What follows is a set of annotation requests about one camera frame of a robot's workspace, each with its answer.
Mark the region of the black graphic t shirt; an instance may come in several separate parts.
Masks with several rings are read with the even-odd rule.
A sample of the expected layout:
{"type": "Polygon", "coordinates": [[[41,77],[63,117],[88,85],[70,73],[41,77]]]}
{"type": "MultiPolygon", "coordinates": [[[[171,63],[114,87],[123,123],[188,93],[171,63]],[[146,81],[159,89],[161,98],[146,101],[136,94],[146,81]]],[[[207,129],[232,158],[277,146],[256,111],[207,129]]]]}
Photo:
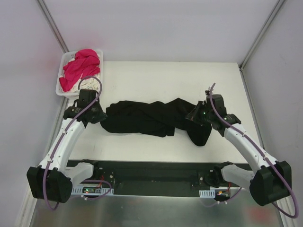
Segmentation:
{"type": "Polygon", "coordinates": [[[195,105],[181,98],[168,103],[119,101],[106,108],[107,118],[100,124],[110,133],[141,133],[157,137],[174,136],[175,129],[186,131],[190,140],[199,147],[206,144],[212,127],[198,125],[186,116],[195,105]]]}

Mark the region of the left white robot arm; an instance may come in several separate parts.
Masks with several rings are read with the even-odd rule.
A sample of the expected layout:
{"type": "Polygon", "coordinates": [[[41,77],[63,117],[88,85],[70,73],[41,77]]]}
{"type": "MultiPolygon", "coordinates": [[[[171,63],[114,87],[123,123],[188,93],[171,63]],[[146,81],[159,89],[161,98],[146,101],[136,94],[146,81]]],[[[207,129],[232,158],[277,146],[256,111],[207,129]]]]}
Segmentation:
{"type": "Polygon", "coordinates": [[[81,89],[78,99],[63,114],[60,131],[46,154],[36,167],[27,171],[27,180],[35,199],[65,203],[71,196],[74,186],[86,180],[95,184],[100,172],[93,164],[81,162],[70,170],[67,164],[80,135],[88,124],[96,124],[106,119],[99,102],[100,92],[81,89]]]}

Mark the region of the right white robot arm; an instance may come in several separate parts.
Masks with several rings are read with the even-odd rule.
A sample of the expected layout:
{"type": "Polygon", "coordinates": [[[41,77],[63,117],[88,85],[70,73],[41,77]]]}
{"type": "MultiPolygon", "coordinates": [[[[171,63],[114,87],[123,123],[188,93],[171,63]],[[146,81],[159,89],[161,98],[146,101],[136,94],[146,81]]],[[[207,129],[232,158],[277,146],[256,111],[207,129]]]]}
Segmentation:
{"type": "Polygon", "coordinates": [[[204,177],[212,187],[222,187],[228,182],[248,190],[254,201],[265,206],[291,195],[292,170],[286,161],[279,162],[251,139],[234,114],[228,114],[221,95],[210,95],[200,101],[186,116],[186,119],[200,126],[211,125],[227,139],[245,158],[250,170],[232,162],[217,164],[204,177]]]}

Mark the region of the white t shirt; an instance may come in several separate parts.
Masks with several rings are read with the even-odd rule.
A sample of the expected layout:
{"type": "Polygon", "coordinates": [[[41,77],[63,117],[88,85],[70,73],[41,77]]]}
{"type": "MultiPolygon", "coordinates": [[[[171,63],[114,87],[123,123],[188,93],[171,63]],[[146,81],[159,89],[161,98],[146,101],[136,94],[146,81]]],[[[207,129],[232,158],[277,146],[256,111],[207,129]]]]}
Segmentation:
{"type": "MultiPolygon", "coordinates": [[[[99,68],[100,72],[98,74],[95,74],[94,77],[98,78],[101,82],[103,82],[103,52],[101,50],[95,50],[97,53],[97,56],[100,60],[99,68]]],[[[62,56],[61,63],[60,63],[60,68],[58,72],[58,79],[57,79],[57,84],[56,84],[56,93],[59,96],[77,96],[80,92],[78,89],[78,85],[80,81],[77,81],[75,85],[73,85],[72,89],[69,91],[64,91],[59,79],[64,77],[64,70],[63,67],[74,60],[76,51],[73,52],[67,52],[62,56]]],[[[80,89],[93,89],[93,90],[99,90],[100,85],[95,79],[86,79],[84,80],[81,85],[80,89]]]]}

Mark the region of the pink t shirt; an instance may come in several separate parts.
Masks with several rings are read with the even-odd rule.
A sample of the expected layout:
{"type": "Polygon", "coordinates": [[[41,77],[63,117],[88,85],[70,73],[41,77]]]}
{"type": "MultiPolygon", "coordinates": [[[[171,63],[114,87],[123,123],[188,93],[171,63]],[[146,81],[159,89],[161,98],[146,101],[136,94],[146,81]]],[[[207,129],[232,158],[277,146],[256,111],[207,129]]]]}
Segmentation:
{"type": "Polygon", "coordinates": [[[98,74],[99,64],[100,60],[94,50],[83,49],[76,52],[74,60],[63,67],[64,77],[59,79],[63,90],[69,91],[77,81],[98,74]]]}

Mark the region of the white plastic basket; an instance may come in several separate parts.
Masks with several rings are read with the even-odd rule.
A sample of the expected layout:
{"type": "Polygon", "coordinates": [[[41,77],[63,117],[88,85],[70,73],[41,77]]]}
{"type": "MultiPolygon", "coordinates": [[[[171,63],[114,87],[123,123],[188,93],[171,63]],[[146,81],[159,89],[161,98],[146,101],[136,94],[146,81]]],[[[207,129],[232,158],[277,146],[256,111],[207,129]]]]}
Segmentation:
{"type": "Polygon", "coordinates": [[[56,94],[70,98],[78,96],[80,89],[99,90],[96,79],[103,80],[103,52],[82,49],[67,52],[61,58],[56,94]]]}

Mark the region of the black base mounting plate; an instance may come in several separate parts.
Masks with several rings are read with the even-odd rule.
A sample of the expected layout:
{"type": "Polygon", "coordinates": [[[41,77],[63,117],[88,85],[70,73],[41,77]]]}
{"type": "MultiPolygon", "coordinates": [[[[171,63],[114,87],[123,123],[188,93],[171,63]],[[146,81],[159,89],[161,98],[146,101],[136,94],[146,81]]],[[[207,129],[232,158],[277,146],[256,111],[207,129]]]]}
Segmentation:
{"type": "Polygon", "coordinates": [[[85,182],[113,189],[114,195],[198,197],[216,163],[86,160],[94,172],[85,182]]]}

